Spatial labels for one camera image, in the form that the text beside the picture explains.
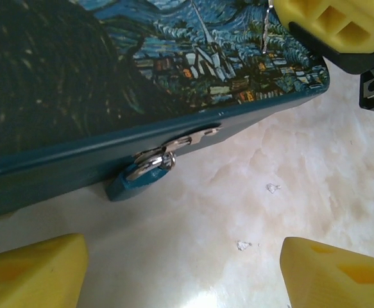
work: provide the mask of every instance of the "yellow plastic block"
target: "yellow plastic block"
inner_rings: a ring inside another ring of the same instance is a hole
[[[374,258],[288,237],[281,271],[292,308],[374,308]]]
[[[374,0],[274,0],[285,27],[296,22],[340,53],[374,52]]]
[[[0,253],[0,308],[76,307],[87,265],[80,234]]]

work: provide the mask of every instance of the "church steeple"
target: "church steeple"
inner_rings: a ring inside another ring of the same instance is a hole
[[[204,30],[205,41],[207,42],[207,44],[215,43],[215,40],[214,40],[214,38],[212,37],[211,33],[209,32],[207,26],[205,25],[204,20],[202,19],[201,14],[200,14],[200,11],[198,11],[198,8],[197,8],[197,6],[195,5],[194,0],[190,0],[190,1],[191,1],[191,5],[192,5],[192,7],[194,8],[194,10],[195,10],[195,12],[196,12],[196,14],[197,14],[197,16],[198,16],[198,19],[200,20],[201,27],[202,27],[203,30]]]

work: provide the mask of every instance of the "white marble surface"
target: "white marble surface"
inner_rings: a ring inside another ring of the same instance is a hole
[[[325,95],[180,157],[130,201],[95,185],[1,218],[0,252],[84,233],[79,308],[286,308],[285,237],[374,256],[374,112],[358,107],[358,77],[330,69]]]

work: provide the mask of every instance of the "black plastic part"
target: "black plastic part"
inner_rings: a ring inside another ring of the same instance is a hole
[[[361,87],[359,91],[359,106],[363,109],[368,109],[374,111],[374,98],[367,98],[365,97],[365,86],[366,84],[372,80],[369,87],[374,87],[374,75],[371,71],[365,72],[361,75]]]
[[[374,69],[374,53],[339,53],[296,22],[289,23],[289,30],[302,44],[328,58],[347,73],[358,75]]]

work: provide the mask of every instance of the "painting print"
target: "painting print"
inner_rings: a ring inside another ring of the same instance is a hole
[[[94,2],[81,4],[103,21],[119,54],[191,111],[301,92],[328,81],[322,59],[274,15],[268,53],[261,53],[265,1],[98,1],[100,8]]]
[[[265,0],[0,1],[0,157],[324,90]]]

